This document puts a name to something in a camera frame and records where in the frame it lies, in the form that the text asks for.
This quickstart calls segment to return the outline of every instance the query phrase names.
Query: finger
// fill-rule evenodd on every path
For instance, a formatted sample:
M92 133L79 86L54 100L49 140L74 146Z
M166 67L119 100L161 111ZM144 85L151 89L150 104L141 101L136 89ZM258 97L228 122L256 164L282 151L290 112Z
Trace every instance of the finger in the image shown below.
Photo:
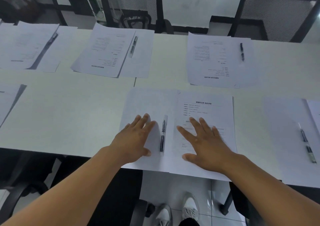
M150 131L152 130L152 128L155 126L156 123L157 123L156 121L149 122L149 123L146 124L146 126L145 126L144 128L142 128L142 129L145 130L147 134L149 134Z
M130 127L134 127L138 123L138 121L140 121L140 119L141 119L141 116L137 115L134 121L130 124Z
M134 127L142 128L144 124L148 121L149 115L146 113L144 116L138 121L138 123Z
M213 134L214 134L215 137L221 139L220 133L219 133L218 129L215 126L212 127L212 131L213 131Z
M129 126L130 126L130 123L126 124L126 126L121 131L127 129Z
M208 126L208 124L206 123L206 121L202 117L200 117L199 121L200 121L200 124L201 124L203 130L206 133L211 133L212 134L212 130L210 129L210 127Z
M190 120L191 124L193 125L197 135L203 135L205 133L205 131L203 130L203 128L200 125L200 123L197 122L193 117L190 117L189 120Z
M143 148L143 156L146 156L146 157L150 157L151 156L151 151L147 148Z
M197 164L197 155L195 155L195 154L183 154L183 155L182 155L182 158L183 158L185 161L188 161L188 162Z
M192 135L190 132L186 131L183 127L177 126L177 129L181 133L181 135L191 144L193 144L196 141L196 137Z

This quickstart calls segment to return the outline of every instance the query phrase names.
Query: hand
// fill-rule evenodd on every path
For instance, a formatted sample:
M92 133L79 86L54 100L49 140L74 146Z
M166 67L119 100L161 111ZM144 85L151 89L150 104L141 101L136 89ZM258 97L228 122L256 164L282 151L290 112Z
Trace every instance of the hand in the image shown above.
M236 154L223 142L216 127L211 129L203 118L199 119L199 123L190 117L190 122L197 136L180 126L177 129L191 143L197 155L184 154L182 158L205 170L224 173L225 166Z
M137 115L134 121L127 124L110 144L109 148L120 156L123 164L135 162L142 156L151 156L150 150L143 146L156 122L152 121L145 125L148 118L148 114L142 118Z

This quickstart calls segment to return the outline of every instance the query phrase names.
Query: forearm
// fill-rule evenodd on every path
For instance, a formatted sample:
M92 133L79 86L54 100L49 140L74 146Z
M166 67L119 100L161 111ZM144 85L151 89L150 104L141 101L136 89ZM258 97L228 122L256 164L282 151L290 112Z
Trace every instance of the forearm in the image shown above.
M224 174L246 195L268 225L320 225L320 205L283 184L242 155Z
M3 226L86 226L100 198L122 163L109 147L102 148Z

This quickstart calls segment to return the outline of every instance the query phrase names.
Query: person's left hand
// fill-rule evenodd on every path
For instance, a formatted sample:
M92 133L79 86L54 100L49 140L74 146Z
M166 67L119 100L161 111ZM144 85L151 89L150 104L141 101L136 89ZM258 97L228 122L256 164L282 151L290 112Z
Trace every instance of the person's left hand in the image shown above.
M145 125L148 118L148 114L142 118L137 115L134 121L127 124L110 144L109 148L120 156L123 164L135 162L142 156L151 156L151 151L145 148L144 144L156 122L152 121Z

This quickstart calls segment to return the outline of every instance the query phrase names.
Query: table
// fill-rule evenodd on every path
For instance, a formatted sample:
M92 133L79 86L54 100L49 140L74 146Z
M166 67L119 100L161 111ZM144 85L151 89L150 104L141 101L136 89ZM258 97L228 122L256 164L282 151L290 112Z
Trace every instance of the table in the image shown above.
M232 89L190 85L187 82L187 36L155 35L149 77L135 86L228 94L234 97L234 126L238 153L281 179L262 109L263 96L320 99L320 46L254 41L258 86Z
M0 129L1 147L93 156L118 133L135 78L74 72L91 30L77 30L56 73L0 70L1 83L27 88Z

